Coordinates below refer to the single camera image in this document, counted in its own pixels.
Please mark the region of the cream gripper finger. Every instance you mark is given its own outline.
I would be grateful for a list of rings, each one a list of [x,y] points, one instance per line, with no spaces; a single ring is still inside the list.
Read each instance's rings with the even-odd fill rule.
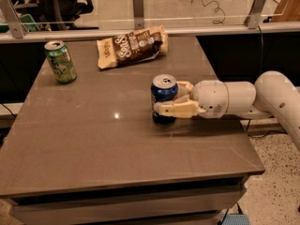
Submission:
[[[157,102],[153,106],[153,110],[157,115],[175,118],[191,118],[206,113],[206,109],[201,108],[197,101],[187,100],[181,103],[172,101]]]
[[[193,85],[190,82],[178,82],[178,91],[175,102],[186,102],[190,98]]]

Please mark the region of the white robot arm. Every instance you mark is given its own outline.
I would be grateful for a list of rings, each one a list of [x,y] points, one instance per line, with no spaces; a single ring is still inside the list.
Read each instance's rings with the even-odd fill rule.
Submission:
[[[236,115],[249,120],[273,116],[300,150],[300,91],[282,73],[264,72],[254,83],[203,80],[175,85],[179,91],[174,98],[153,104],[158,114],[206,119]]]

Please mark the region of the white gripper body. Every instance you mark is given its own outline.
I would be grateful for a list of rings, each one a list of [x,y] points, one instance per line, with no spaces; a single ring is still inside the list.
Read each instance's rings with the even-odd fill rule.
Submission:
[[[193,99],[199,103],[199,116],[206,119],[222,117],[228,109],[228,89],[219,80],[204,80],[193,88]]]

